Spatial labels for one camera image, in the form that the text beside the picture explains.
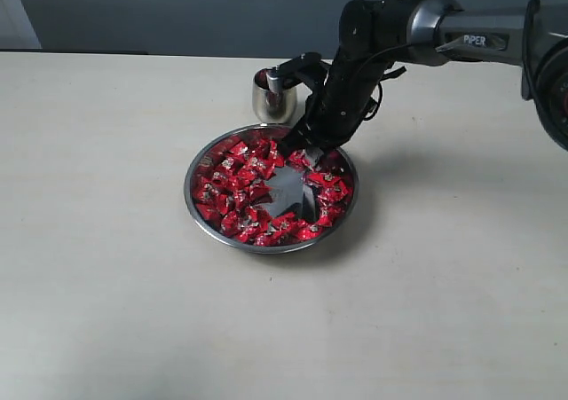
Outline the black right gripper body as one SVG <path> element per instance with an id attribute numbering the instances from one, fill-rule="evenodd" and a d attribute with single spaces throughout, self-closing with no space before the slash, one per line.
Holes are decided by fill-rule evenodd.
<path id="1" fill-rule="evenodd" d="M 345 49 L 338 49 L 322 92 L 313 96 L 291 131 L 305 138 L 306 147 L 330 151 L 344 145 L 366 117 L 369 99 L 390 68 L 389 61 L 371 59 L 366 53 L 351 58 Z"/>

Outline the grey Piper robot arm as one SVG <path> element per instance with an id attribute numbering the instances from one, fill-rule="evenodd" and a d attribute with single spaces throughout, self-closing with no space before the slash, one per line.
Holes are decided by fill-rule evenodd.
<path id="1" fill-rule="evenodd" d="M 540 123 L 567 145 L 567 8 L 530 0 L 521 8 L 466 11 L 455 0 L 351 0 L 339 19 L 330 64 L 315 53 L 269 71 L 271 90 L 302 83 L 304 115 L 280 141 L 284 155 L 323 154 L 347 143 L 379 108 L 373 93 L 406 63 L 492 62 L 520 67 L 522 96 Z"/>

